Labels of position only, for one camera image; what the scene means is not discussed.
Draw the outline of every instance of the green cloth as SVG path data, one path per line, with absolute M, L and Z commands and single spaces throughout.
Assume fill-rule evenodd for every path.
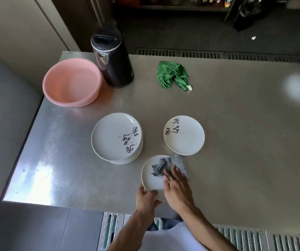
M 188 90 L 188 75 L 180 63 L 160 61 L 157 69 L 157 80 L 167 89 L 171 88 L 172 80 L 184 90 Z

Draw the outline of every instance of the gray cloth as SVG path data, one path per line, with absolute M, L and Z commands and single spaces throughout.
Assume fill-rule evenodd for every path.
M 164 169 L 166 169 L 171 174 L 172 165 L 175 165 L 180 170 L 180 172 L 184 174 L 187 179 L 189 179 L 184 161 L 182 160 L 182 157 L 179 154 L 175 154 L 174 156 L 169 158 L 161 158 L 158 164 L 152 165 L 152 175 L 158 177 L 164 176 Z

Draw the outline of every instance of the black thermos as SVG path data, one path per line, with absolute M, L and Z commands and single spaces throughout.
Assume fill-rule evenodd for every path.
M 116 23 L 108 22 L 99 28 L 93 34 L 91 44 L 107 84 L 115 88 L 130 84 L 134 71 Z

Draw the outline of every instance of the stainless steel table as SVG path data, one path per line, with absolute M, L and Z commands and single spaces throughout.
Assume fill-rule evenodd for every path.
M 64 52 L 61 60 L 93 53 Z M 165 123 L 189 115 L 204 128 L 202 150 L 184 157 L 196 204 L 214 224 L 300 233 L 300 64 L 131 55 L 135 80 L 102 85 L 97 100 L 63 108 L 44 99 L 4 200 L 131 214 L 144 162 L 173 155 Z M 181 63 L 193 91 L 156 80 L 160 60 Z M 125 112 L 144 131 L 127 165 L 101 160 L 90 137 L 104 116 Z M 172 218 L 167 204 L 156 216 Z

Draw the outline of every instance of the person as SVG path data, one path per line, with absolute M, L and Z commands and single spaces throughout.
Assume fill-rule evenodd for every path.
M 135 212 L 108 251 L 237 251 L 195 206 L 186 177 L 175 166 L 172 166 L 171 172 L 164 171 L 164 194 L 183 222 L 169 230 L 147 231 L 161 202 L 156 200 L 157 191 L 147 192 L 141 184 L 136 193 Z

